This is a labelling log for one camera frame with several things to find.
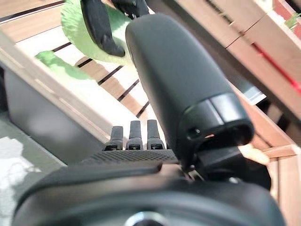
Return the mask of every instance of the green plush toy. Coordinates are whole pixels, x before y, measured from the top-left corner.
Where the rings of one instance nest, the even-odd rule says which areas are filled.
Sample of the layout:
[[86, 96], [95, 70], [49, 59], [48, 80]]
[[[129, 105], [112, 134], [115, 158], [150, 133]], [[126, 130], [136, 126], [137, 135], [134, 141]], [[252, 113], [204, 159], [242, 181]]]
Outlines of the green plush toy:
[[63, 5], [61, 10], [63, 32], [77, 49], [93, 60], [134, 67], [125, 39], [126, 27], [131, 20], [110, 6], [106, 5], [106, 10], [109, 15], [113, 39], [116, 44], [124, 48], [126, 53], [124, 57], [109, 55], [92, 41], [85, 25], [80, 0], [66, 0]]

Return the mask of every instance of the black rubber finger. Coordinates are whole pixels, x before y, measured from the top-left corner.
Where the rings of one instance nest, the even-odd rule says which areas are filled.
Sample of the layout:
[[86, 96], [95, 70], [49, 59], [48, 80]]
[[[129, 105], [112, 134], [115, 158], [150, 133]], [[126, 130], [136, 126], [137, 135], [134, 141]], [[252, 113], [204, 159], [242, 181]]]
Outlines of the black rubber finger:
[[110, 55], [124, 57], [126, 52], [122, 46], [116, 45], [112, 37], [104, 35], [102, 38], [102, 49]]

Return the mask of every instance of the black plastic housing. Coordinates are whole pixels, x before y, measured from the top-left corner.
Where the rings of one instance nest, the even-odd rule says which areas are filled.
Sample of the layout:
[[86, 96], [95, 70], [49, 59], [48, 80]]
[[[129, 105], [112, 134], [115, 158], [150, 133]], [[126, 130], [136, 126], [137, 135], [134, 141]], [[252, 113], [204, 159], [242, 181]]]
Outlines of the black plastic housing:
[[214, 148], [251, 141], [253, 125], [219, 66], [175, 20], [142, 16], [127, 26], [126, 40], [166, 142], [184, 167], [209, 141]]

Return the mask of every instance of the dark gap between slats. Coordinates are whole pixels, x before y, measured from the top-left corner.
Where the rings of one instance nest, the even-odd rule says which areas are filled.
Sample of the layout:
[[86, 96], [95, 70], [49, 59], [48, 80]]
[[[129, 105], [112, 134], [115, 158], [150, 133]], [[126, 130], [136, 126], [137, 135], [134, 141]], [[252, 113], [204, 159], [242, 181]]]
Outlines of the dark gap between slats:
[[137, 118], [139, 118], [142, 113], [145, 111], [145, 109], [147, 108], [147, 106], [150, 105], [149, 101], [146, 102], [146, 104], [143, 106], [143, 108], [140, 110], [140, 112], [136, 115]]
[[123, 98], [126, 97], [127, 94], [129, 94], [129, 92], [139, 83], [139, 79], [137, 79], [137, 81], [135, 81], [130, 88], [128, 88], [117, 100], [120, 102]]
[[81, 67], [85, 66], [86, 64], [90, 63], [91, 61], [92, 61], [92, 59], [89, 58], [88, 60], [85, 60], [83, 63], [77, 65], [77, 67], [81, 68]]
[[66, 43], [66, 44], [63, 44], [63, 45], [61, 45], [61, 46], [59, 46], [59, 47], [53, 49], [52, 51], [53, 51], [53, 52], [57, 52], [57, 51], [59, 51], [59, 50], [65, 48], [65, 47], [67, 47], [67, 46], [69, 46], [69, 45], [71, 45], [71, 42], [68, 42], [68, 43]]
[[264, 142], [266, 143], [269, 147], [273, 147], [268, 141], [266, 141], [261, 135], [255, 132], [255, 134]]
[[97, 84], [101, 85], [105, 81], [107, 81], [110, 77], [112, 77], [113, 74], [115, 74], [117, 71], [119, 71], [122, 68], [122, 66], [118, 66], [114, 71], [110, 72], [107, 76], [105, 76], [103, 79], [101, 79]]
[[277, 125], [285, 132], [290, 124], [290, 121], [284, 116], [284, 114], [280, 117]]
[[18, 17], [18, 16], [23, 16], [25, 14], [33, 13], [35, 11], [39, 11], [39, 10], [42, 10], [42, 9], [45, 9], [45, 8], [48, 8], [48, 7], [60, 5], [64, 2], [65, 2], [64, 0], [63, 1], [58, 1], [58, 2], [53, 2], [53, 3], [50, 3], [50, 4], [44, 5], [44, 6], [31, 8], [31, 9], [25, 10], [23, 12], [19, 12], [19, 13], [15, 13], [15, 14], [12, 14], [12, 15], [4, 16], [4, 17], [0, 18], [0, 22], [3, 22], [5, 20], [9, 20], [9, 19], [13, 19], [13, 18]]

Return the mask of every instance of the gray panel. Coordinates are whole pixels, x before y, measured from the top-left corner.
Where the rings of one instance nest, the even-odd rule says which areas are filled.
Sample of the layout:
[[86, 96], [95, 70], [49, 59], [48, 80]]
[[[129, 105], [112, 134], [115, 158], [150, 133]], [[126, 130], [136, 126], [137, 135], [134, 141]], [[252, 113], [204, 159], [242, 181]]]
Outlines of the gray panel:
[[12, 122], [66, 164], [101, 151], [104, 144], [21, 78], [5, 71]]

